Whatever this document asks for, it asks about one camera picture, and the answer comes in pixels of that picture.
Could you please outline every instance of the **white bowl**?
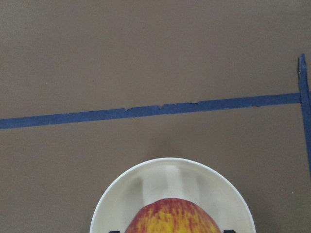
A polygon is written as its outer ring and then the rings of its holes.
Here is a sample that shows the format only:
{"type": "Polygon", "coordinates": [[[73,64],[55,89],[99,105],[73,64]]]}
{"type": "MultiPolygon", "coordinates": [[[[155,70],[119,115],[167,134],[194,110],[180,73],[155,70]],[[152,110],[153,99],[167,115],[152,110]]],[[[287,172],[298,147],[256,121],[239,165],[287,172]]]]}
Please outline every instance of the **white bowl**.
{"type": "Polygon", "coordinates": [[[90,233],[124,233],[142,207],[163,198],[199,205],[221,231],[256,233],[252,215],[236,188],[213,169],[181,158],[149,160],[121,174],[99,200],[90,233]]]}

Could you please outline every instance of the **tape strip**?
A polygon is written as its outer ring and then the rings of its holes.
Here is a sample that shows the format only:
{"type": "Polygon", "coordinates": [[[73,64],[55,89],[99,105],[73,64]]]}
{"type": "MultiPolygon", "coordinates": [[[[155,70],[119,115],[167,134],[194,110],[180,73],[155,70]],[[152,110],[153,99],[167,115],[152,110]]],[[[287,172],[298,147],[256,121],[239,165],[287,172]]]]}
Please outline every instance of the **tape strip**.
{"type": "Polygon", "coordinates": [[[300,93],[290,93],[273,96],[255,96],[225,100],[208,100],[199,103],[177,103],[135,107],[128,110],[124,108],[99,110],[80,113],[54,114],[44,116],[29,116],[0,120],[0,129],[12,129],[31,126],[65,124],[95,120],[111,120],[131,117],[147,117],[166,114],[192,113],[202,111],[215,111],[235,108],[261,107],[280,104],[300,103],[300,93]]]}
{"type": "Polygon", "coordinates": [[[309,160],[309,170],[311,175],[311,102],[308,87],[307,64],[305,55],[299,57],[299,90],[301,96],[301,110],[305,127],[305,137],[309,160]]]}

